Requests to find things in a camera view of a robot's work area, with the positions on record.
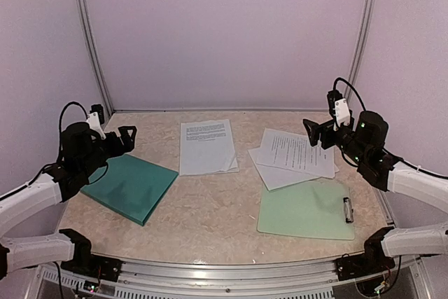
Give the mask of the dark green folder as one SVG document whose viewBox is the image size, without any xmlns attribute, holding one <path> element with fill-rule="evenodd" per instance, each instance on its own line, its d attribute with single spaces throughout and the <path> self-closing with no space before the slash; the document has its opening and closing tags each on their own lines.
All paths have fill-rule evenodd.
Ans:
<svg viewBox="0 0 448 299">
<path fill-rule="evenodd" d="M 143 226 L 178 175 L 172 169 L 124 154 L 107 160 L 107 168 L 98 169 L 80 191 Z"/>
</svg>

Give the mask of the printed paper stack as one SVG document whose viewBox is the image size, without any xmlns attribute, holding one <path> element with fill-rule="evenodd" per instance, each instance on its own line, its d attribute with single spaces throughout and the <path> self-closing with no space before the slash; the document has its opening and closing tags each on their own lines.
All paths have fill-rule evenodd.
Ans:
<svg viewBox="0 0 448 299">
<path fill-rule="evenodd" d="M 181 124 L 181 176 L 238 171 L 237 154 L 228 119 Z"/>
</svg>

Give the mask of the printed paper sheet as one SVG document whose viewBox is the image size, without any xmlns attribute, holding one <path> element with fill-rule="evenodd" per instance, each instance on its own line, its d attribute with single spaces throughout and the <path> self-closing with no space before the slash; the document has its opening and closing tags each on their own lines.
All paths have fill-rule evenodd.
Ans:
<svg viewBox="0 0 448 299">
<path fill-rule="evenodd" d="M 336 173 L 333 148 L 311 146 L 305 135 L 272 129 L 263 133 L 256 163 L 328 179 Z"/>
</svg>

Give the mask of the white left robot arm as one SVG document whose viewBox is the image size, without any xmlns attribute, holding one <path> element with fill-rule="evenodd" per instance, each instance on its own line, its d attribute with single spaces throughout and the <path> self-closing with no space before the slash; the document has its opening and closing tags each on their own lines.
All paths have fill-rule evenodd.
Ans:
<svg viewBox="0 0 448 299">
<path fill-rule="evenodd" d="M 46 165 L 29 182 L 1 196 L 1 276 L 40 264 L 60 262 L 91 274 L 98 267 L 89 239 L 72 229 L 51 235 L 12 239 L 5 234 L 24 220 L 53 205 L 66 202 L 111 158 L 134 150 L 137 128 L 117 132 L 94 130 L 77 122 L 59 134 L 56 162 Z"/>
</svg>

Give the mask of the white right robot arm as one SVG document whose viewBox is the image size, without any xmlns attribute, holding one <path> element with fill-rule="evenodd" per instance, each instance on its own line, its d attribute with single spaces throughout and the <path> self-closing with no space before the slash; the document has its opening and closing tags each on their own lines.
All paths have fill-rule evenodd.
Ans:
<svg viewBox="0 0 448 299">
<path fill-rule="evenodd" d="M 373 111 L 363 111 L 349 125 L 334 122 L 318 124 L 305 119 L 303 125 L 312 146 L 328 149 L 338 147 L 353 160 L 356 171 L 374 188 L 406 195 L 441 211 L 447 211 L 447 180 L 437 174 L 425 173 L 384 148 L 388 123 Z M 364 243 L 364 253 L 358 258 L 358 268 L 372 274 L 386 258 L 404 255 L 447 254 L 447 224 L 416 228 L 385 227 Z"/>
</svg>

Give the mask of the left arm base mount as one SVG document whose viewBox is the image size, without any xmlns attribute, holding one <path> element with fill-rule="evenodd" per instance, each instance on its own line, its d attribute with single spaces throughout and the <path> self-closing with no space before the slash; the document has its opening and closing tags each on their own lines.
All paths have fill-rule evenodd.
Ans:
<svg viewBox="0 0 448 299">
<path fill-rule="evenodd" d="M 61 263 L 63 270 L 113 282 L 118 281 L 122 265 L 123 262 L 119 259 L 98 255 L 91 255 L 89 261 L 84 265 L 81 265 L 74 260 Z"/>
</svg>

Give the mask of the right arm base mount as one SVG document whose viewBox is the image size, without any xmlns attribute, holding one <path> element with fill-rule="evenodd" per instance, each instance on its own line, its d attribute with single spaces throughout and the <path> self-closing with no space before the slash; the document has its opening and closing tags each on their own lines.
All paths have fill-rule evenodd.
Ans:
<svg viewBox="0 0 448 299">
<path fill-rule="evenodd" d="M 343 255 L 335 260 L 335 267 L 339 281 L 366 277 L 393 269 L 396 266 L 392 258 L 385 257 L 379 260 L 368 260 L 365 254 L 349 256 Z"/>
</svg>

